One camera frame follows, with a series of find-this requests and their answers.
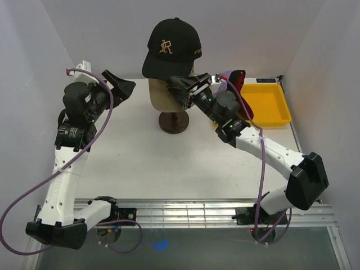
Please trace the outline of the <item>beige baseball cap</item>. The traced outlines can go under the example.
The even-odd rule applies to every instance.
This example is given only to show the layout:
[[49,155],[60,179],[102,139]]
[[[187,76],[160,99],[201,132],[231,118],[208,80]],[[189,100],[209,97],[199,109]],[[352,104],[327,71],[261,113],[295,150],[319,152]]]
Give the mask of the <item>beige baseball cap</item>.
[[179,113],[183,111],[168,91],[168,79],[171,76],[186,77],[190,75],[194,75],[193,65],[184,70],[164,69],[152,74],[144,75],[144,77],[148,79],[150,101],[155,110],[162,113]]

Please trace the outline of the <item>black baseball cap gold logo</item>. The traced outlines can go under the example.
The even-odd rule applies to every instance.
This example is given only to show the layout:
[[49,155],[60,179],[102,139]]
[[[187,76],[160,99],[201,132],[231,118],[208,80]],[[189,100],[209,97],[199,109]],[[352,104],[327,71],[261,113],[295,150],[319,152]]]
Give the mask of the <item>black baseball cap gold logo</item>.
[[193,71],[195,60],[202,56],[196,29],[178,17],[159,22],[150,35],[147,48],[142,75],[151,79],[187,77]]

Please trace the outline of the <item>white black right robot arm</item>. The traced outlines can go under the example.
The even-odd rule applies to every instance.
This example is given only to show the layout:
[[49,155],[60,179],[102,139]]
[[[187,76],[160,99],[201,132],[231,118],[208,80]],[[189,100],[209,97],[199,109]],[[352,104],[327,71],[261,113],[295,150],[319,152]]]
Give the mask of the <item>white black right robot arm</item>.
[[255,221],[268,223],[275,214],[290,208],[308,210],[329,186],[321,156],[303,154],[265,138],[261,128],[239,116],[245,103],[227,77],[204,73],[198,76],[171,76],[170,94],[183,109],[196,106],[214,124],[218,137],[245,151],[278,171],[287,184],[267,194],[260,193],[255,203]]

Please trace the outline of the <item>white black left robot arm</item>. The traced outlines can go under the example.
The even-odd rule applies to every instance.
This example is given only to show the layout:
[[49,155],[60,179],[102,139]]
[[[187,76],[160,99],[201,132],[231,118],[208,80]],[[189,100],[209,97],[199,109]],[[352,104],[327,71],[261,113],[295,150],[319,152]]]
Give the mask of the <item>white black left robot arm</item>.
[[108,70],[103,82],[73,82],[64,89],[65,106],[59,115],[55,140],[54,179],[50,181],[45,202],[35,221],[28,222],[26,234],[42,244],[80,249],[87,232],[98,223],[114,224],[120,218],[114,198],[100,196],[74,212],[75,193],[83,167],[95,138],[95,122],[130,98],[136,83],[120,79]]

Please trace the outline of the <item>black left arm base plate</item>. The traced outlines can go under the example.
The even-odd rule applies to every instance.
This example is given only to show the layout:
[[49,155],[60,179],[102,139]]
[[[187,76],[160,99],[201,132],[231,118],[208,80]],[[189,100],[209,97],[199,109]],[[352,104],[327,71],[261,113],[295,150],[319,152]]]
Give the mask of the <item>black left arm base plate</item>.
[[122,222],[117,223],[117,226],[135,226],[133,222],[137,218],[137,209],[136,208],[119,208],[115,211],[116,220],[123,220]]

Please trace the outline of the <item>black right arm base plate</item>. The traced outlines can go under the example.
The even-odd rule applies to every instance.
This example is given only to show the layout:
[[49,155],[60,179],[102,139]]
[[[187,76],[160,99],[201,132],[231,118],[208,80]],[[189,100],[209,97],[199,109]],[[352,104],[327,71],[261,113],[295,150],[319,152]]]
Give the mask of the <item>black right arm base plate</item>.
[[[255,224],[256,207],[238,207],[235,209],[235,216],[232,219],[236,220],[238,225]],[[262,208],[259,210],[259,224],[272,224],[274,225],[280,220],[282,212],[279,211],[273,215],[268,215]]]

